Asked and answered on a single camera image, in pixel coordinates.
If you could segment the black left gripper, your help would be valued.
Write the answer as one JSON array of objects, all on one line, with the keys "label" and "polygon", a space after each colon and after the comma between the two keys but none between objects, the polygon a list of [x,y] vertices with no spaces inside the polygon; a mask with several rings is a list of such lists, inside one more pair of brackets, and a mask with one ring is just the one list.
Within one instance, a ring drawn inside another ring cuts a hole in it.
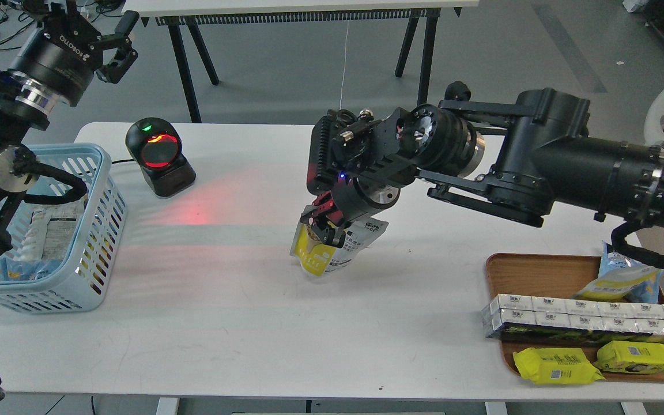
[{"label": "black left gripper", "polygon": [[117,84],[137,60],[129,38],[139,20],[136,11],[124,12],[115,32],[96,40],[96,51],[116,49],[102,65],[103,53],[77,45],[88,42],[88,22],[75,1],[21,1],[21,10],[37,21],[37,28],[13,61],[12,73],[48,87],[71,107],[77,106],[95,72],[101,81]]}]

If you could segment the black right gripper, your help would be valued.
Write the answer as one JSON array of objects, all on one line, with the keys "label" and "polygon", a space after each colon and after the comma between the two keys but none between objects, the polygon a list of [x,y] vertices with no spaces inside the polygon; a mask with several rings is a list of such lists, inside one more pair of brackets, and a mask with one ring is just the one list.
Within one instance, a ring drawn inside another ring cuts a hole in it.
[{"label": "black right gripper", "polygon": [[306,206],[300,223],[308,225],[322,244],[342,248],[348,226],[391,208],[399,194],[398,187],[348,176]]}]

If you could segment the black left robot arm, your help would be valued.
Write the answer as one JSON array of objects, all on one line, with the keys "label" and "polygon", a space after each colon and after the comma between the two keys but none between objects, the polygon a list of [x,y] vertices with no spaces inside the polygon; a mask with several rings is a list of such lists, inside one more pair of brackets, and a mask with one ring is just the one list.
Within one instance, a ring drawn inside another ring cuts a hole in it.
[{"label": "black left robot arm", "polygon": [[37,28],[10,68],[0,70],[0,255],[12,247],[8,226],[22,202],[66,204],[85,196],[85,182],[39,162],[22,144],[31,128],[45,130],[54,105],[76,106],[94,78],[115,84],[136,61],[129,34],[139,13],[128,10],[104,35],[74,1],[8,1]]}]

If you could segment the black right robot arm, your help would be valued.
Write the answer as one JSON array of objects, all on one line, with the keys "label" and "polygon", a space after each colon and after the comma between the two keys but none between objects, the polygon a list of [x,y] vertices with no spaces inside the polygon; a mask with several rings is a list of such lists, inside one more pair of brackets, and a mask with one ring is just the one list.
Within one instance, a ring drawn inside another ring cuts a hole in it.
[{"label": "black right robot arm", "polygon": [[453,82],[438,105],[329,110],[311,136],[300,222],[342,247],[351,224],[391,208],[401,187],[432,182],[428,196],[540,228],[554,202],[624,220],[617,252],[664,270],[664,146],[591,137],[586,99],[545,88],[514,104],[471,101]]}]

